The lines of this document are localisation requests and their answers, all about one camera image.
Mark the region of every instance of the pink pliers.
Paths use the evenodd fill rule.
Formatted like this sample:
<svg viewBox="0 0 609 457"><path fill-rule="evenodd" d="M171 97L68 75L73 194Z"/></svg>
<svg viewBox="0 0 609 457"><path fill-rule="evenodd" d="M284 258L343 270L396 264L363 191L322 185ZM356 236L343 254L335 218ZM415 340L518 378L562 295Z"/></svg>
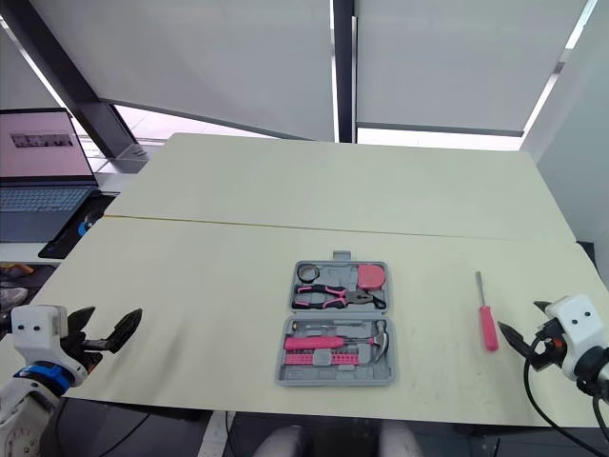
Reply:
<svg viewBox="0 0 609 457"><path fill-rule="evenodd" d="M300 293L324 293L332 295L334 298L319 303L308 303L298 300L296 295ZM326 308L345 308L349 304L363 305L365 303L373 303L376 308L386 308L386 303L365 292L357 290L347 290L339 286L326 286L324 284L314 284L312 286L296 286L294 288L294 309L326 309Z"/></svg>

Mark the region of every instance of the hammer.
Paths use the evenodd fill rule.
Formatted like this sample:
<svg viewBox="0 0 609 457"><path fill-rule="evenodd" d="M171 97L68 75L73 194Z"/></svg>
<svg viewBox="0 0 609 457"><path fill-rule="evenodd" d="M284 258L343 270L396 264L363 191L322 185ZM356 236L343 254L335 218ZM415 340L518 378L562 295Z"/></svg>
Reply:
<svg viewBox="0 0 609 457"><path fill-rule="evenodd" d="M387 351L387 347L389 346L389 335L387 334L385 321L377 321L375 326L377 328L377 334L368 338L344 338L343 336L287 337L285 338L284 349L336 349L346 345L364 343L377 347L376 354L372 360L372 363L376 364Z"/></svg>

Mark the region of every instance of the pink tape measure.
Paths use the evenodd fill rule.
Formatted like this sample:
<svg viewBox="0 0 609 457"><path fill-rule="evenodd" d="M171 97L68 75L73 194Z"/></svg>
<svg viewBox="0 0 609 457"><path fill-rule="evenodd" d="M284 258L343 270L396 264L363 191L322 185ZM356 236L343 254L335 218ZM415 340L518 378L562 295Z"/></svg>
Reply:
<svg viewBox="0 0 609 457"><path fill-rule="evenodd" d="M384 269L378 265L358 265L358 288L380 290L384 284Z"/></svg>

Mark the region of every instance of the black cable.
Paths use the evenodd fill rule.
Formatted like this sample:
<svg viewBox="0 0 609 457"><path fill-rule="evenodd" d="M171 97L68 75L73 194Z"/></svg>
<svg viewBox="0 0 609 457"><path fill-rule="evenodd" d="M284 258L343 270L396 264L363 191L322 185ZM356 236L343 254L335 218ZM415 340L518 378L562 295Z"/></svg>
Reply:
<svg viewBox="0 0 609 457"><path fill-rule="evenodd" d="M116 449L118 446L123 444L129 436L131 436L133 433L135 433L135 430L137 430L140 427L140 425L143 424L147 420L148 417L150 417L150 414L147 414L146 416L144 416L144 419L142 419L140 422L138 422L137 425L134 428L132 428L131 431L127 435L125 435L123 438L121 438L119 441L117 441L114 444L114 446L109 447L107 450L105 450L104 452L99 454L98 457L104 457L105 455L110 454L114 449Z"/></svg>
<svg viewBox="0 0 609 457"><path fill-rule="evenodd" d="M493 457L497 457L499 455L499 446L501 445L501 438L497 439L497 443L495 443L495 451L493 452Z"/></svg>
<svg viewBox="0 0 609 457"><path fill-rule="evenodd" d="M533 394L531 393L531 386L529 385L529 371L531 368L531 359L533 358L533 355L535 354L535 348L537 347L537 345L539 343L540 343L540 339L536 337L535 340L533 341L533 343L531 344L531 346L529 347L529 349L530 349L529 354L526 356L526 360L524 361L524 370L522 371L522 380L524 382L524 390L526 391L526 396L528 397L529 402L531 402L531 405L533 406L535 411L538 413L538 415L541 416L541 418L545 422L547 422L551 428L553 428L555 431L560 433L562 436L568 438L569 440L574 442L576 445L583 447L588 452L591 452L594 455L597 455L598 457L609 457L609 456L607 456L607 454L603 454L599 450L597 450L594 447L590 446L589 444L583 442L577 436L572 435L567 430L565 430L564 428L557 425L552 419L550 419L545 414L545 412L543 412L543 410L540 408L540 406L535 401L535 398L533 398Z"/></svg>
<svg viewBox="0 0 609 457"><path fill-rule="evenodd" d="M600 414L599 400L600 396L595 395L592 399L592 409L594 410L594 415L597 418L597 422L599 423L600 431L602 431L602 434L605 436L605 440L607 440L607 442L609 443L609 430L607 430L607 425L605 424L605 421L602 418L602 415Z"/></svg>
<svg viewBox="0 0 609 457"><path fill-rule="evenodd" d="M61 406L59 407L59 410L57 411L57 418L55 419L55 425L53 427L53 434L55 436L55 443L57 445L57 452L59 454L59 457L64 457L66 455L64 452L64 447L62 446L61 441L59 439L59 423L60 423L60 419L62 418L62 415L64 414L64 411L66 410L66 405L68 404L68 401L69 401L69 398L64 397L64 401L62 402ZM142 419L134 428L132 428L131 431L127 435L125 435L123 438L121 438L112 447L109 447L107 450L105 450L104 452L99 454L98 457L104 457L104 456L110 454L114 449L116 449L118 446L123 444L129 436L131 436L133 433L135 433L135 430L137 430L148 417L150 417L150 414L147 414L146 416L144 416L144 419Z"/></svg>
<svg viewBox="0 0 609 457"><path fill-rule="evenodd" d="M230 436L230 429L228 428L228 411L225 411L225 426L226 426L226 443L228 444L228 448L230 449L230 453L232 457L238 457L237 452L235 452L235 448L232 445L232 437Z"/></svg>

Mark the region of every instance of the laptop keyboard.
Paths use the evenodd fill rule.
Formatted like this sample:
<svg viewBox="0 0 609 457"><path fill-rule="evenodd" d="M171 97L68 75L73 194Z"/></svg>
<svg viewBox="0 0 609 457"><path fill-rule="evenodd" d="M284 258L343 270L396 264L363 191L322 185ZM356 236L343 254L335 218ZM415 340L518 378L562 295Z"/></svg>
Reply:
<svg viewBox="0 0 609 457"><path fill-rule="evenodd" d="M88 189L2 189L1 212L70 211Z"/></svg>

